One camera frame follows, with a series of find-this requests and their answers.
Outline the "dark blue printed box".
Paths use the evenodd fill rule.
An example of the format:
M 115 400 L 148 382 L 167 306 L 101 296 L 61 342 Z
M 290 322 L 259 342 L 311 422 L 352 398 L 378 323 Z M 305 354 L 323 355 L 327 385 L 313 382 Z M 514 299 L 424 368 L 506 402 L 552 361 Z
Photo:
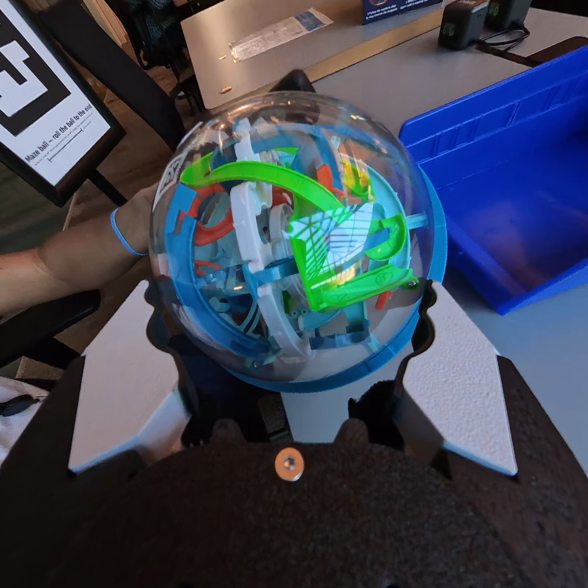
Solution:
M 362 1 L 362 25 L 442 3 L 443 1 Z

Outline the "person's white shirt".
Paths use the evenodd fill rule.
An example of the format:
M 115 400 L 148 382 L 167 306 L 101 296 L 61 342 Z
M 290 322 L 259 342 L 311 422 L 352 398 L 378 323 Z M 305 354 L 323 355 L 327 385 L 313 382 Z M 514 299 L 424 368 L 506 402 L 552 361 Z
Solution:
M 1 463 L 47 396 L 47 391 L 30 383 L 1 377 Z

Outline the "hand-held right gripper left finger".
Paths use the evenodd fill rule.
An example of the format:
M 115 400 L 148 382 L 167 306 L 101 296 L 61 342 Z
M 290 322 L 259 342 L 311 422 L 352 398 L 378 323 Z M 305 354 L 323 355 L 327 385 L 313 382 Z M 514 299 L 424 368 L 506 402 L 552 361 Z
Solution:
M 148 339 L 153 307 L 140 282 L 84 351 L 70 448 L 76 474 L 135 450 L 147 464 L 182 449 L 189 414 L 171 355 Z

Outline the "black charger cube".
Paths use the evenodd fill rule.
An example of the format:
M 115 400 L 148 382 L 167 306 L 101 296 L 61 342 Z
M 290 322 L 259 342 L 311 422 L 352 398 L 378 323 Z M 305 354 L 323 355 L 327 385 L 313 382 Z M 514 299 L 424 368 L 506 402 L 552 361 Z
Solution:
M 527 1 L 489 1 L 484 19 L 486 28 L 496 32 L 509 31 L 524 25 L 532 4 Z
M 462 51 L 476 43 L 488 14 L 489 1 L 453 1 L 442 15 L 437 43 L 440 47 Z

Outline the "printed paper sheet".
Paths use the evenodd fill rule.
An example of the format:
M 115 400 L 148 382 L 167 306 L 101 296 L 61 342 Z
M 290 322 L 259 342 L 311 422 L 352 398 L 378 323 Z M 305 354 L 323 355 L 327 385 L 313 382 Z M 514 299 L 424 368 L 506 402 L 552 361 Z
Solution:
M 332 19 L 317 9 L 310 8 L 301 14 L 285 18 L 231 42 L 229 48 L 233 62 L 246 61 L 331 24 L 333 24 Z

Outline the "person's left hand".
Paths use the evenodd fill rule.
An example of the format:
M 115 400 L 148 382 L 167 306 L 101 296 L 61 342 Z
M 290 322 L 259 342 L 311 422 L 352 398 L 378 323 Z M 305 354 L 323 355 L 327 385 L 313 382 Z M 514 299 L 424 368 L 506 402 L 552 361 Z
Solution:
M 126 204 L 111 214 L 111 226 L 115 235 L 133 256 L 148 254 L 151 213 L 157 189 L 158 184 L 154 183 L 139 190 Z

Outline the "person's left forearm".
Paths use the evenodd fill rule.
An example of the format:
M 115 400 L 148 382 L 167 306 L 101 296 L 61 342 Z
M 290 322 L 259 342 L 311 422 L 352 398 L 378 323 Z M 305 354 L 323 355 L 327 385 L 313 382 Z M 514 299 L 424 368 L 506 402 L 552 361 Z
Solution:
M 1 315 L 99 289 L 139 259 L 108 216 L 61 231 L 43 245 L 1 255 Z

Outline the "clear plastic maze ball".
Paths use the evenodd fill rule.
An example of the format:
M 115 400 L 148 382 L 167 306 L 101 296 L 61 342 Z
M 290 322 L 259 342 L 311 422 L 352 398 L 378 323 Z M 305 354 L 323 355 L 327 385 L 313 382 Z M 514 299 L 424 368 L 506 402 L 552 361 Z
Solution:
M 339 99 L 249 95 L 182 139 L 153 203 L 164 308 L 225 371 L 315 393 L 378 371 L 409 343 L 447 229 L 394 134 Z

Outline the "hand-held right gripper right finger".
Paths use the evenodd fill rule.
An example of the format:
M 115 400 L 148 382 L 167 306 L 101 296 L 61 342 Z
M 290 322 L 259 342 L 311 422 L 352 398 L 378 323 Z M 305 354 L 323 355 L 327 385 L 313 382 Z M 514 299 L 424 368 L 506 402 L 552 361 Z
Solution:
M 413 352 L 394 379 L 405 449 L 425 463 L 445 451 L 516 476 L 498 351 L 441 283 L 427 283 L 418 310 Z

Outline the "blue plastic bin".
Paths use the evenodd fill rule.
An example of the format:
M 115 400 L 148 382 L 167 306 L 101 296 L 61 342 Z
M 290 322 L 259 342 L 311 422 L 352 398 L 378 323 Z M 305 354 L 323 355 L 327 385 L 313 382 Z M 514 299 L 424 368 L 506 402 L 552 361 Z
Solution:
M 587 47 L 407 120 L 399 138 L 445 211 L 448 264 L 498 314 L 587 283 Z

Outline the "black framed task sign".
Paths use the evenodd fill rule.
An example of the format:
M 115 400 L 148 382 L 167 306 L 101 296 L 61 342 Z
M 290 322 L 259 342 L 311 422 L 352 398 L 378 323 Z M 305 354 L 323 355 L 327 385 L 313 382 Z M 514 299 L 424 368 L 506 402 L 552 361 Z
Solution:
M 22 1 L 1 1 L 1 163 L 62 207 L 125 136 L 118 120 Z

